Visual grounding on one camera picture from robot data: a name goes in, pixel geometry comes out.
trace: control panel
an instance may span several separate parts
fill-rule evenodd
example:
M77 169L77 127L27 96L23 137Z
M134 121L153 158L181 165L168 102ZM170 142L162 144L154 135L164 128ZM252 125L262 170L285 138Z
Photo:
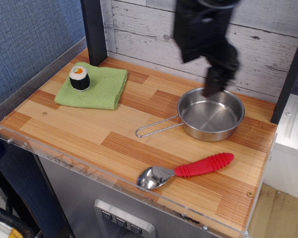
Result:
M129 212L100 199L95 200L94 208L98 218L102 217L107 221L116 223L118 226L126 228L143 238L155 238L154 225Z

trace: wooden countertop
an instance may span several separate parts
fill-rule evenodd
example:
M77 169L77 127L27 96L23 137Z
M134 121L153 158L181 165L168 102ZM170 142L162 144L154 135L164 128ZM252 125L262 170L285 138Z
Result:
M121 183L121 186L150 197L155 203L179 214L186 213L189 220L197 224L239 237L236 231L244 232L247 228L277 128L269 123L275 104L238 95L245 106L245 118L233 136L219 142L194 139L181 127L138 138L136 129L177 115L179 98L201 85L107 58L100 66L128 70L128 80L117 108L98 110L60 106L54 102L54 97L70 69L80 61L89 62L87 50L6 116L0 125L12 133L1 131L2 134L20 135L29 143L37 141L31 148L34 152L52 148L129 184L136 184L139 174L153 165L174 168L213 154L233 153L235 159L231 164L217 172L191 178L172 177L152 193L139 191L127 183ZM179 120L166 121L157 128L179 123ZM201 214L219 223L213 223Z

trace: red rubber grip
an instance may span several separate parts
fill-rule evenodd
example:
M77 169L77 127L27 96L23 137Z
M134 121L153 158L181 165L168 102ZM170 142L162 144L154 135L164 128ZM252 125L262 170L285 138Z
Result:
M179 177L203 175L225 167L233 159L234 155L231 153L220 153L188 165L181 165L179 167L176 167L174 169L174 173L176 176Z

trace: black vertical post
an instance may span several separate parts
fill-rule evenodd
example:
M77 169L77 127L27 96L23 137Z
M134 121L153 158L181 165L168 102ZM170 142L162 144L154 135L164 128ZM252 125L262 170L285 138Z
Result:
M89 63L98 66L107 58L100 0L80 0L83 13Z
M280 118L282 117L283 111L285 109L286 103L288 101L289 95L294 86L297 75L298 75L298 47L297 47L292 65L290 66L283 89L279 95L279 99L271 119L272 123L275 123L275 124L279 123Z

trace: metal saucepan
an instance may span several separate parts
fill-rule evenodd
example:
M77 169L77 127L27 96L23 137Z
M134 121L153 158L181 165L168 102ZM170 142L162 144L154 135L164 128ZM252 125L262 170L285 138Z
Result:
M149 136L182 125L190 136L203 141L220 141L229 138L237 130L245 116L243 102L234 94L223 91L205 98L204 88L186 92L178 101L178 115L141 127L137 137ZM138 131L166 120L180 117L182 123L166 127L145 135Z

